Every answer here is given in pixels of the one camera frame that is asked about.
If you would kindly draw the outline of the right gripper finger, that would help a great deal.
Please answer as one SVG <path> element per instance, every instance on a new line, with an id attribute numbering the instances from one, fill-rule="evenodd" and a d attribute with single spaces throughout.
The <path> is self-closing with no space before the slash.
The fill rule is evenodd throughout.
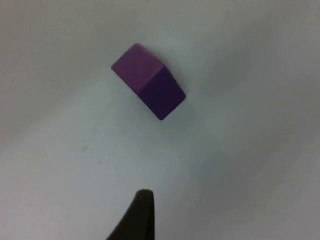
<path id="1" fill-rule="evenodd" d="M 149 189 L 135 196 L 107 240 L 155 240 L 155 200 Z"/>

